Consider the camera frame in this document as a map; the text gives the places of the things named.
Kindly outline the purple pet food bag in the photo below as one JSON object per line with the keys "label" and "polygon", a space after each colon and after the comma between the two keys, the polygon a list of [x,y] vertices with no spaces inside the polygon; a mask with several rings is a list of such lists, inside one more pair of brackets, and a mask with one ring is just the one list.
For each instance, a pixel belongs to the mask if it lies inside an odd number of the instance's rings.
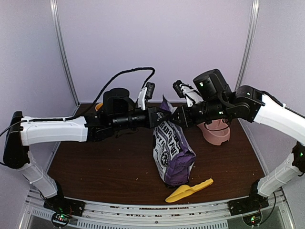
{"label": "purple pet food bag", "polygon": [[166,120],[154,128],[153,158],[160,178],[167,187],[178,187],[189,182],[196,154],[180,126]]}

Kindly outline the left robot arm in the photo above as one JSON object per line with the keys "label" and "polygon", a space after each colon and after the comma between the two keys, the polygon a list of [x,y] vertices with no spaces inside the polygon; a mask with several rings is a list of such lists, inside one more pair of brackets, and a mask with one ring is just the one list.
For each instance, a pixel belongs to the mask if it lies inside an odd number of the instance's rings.
{"label": "left robot arm", "polygon": [[125,88],[114,88],[104,93],[103,105],[95,114],[77,118],[31,118],[21,111],[13,114],[6,135],[3,164],[20,171],[58,212],[69,204],[60,184],[49,177],[30,155],[30,145],[47,142],[99,142],[125,129],[155,128],[170,118],[171,112],[159,107],[147,107],[153,91],[141,89],[137,103]]}

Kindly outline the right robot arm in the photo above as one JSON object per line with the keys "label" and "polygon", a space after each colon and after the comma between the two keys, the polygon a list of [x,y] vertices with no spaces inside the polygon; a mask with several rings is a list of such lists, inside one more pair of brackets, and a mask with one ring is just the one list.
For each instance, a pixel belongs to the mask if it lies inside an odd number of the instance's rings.
{"label": "right robot arm", "polygon": [[176,108],[170,120],[188,128],[214,120],[232,121],[236,118],[272,127],[296,140],[291,154],[269,175],[254,182],[248,197],[241,203],[255,210],[278,188],[305,173],[305,117],[278,101],[266,91],[248,85],[232,92],[218,69],[209,70],[194,78],[193,89],[180,80],[173,88],[187,104]]}

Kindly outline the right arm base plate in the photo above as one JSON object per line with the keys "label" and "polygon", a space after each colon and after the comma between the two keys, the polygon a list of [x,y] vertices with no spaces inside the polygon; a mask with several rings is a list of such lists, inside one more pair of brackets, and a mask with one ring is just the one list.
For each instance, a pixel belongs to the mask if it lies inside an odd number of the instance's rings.
{"label": "right arm base plate", "polygon": [[232,216],[258,211],[269,206],[268,199],[260,195],[230,200],[227,204]]}

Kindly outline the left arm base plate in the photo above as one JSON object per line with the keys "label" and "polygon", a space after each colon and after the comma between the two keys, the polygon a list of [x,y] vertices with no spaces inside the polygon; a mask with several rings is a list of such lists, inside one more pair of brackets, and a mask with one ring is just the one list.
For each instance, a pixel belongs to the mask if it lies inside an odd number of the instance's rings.
{"label": "left arm base plate", "polygon": [[68,216],[81,217],[85,208],[85,202],[55,196],[47,198],[44,201],[43,207]]}

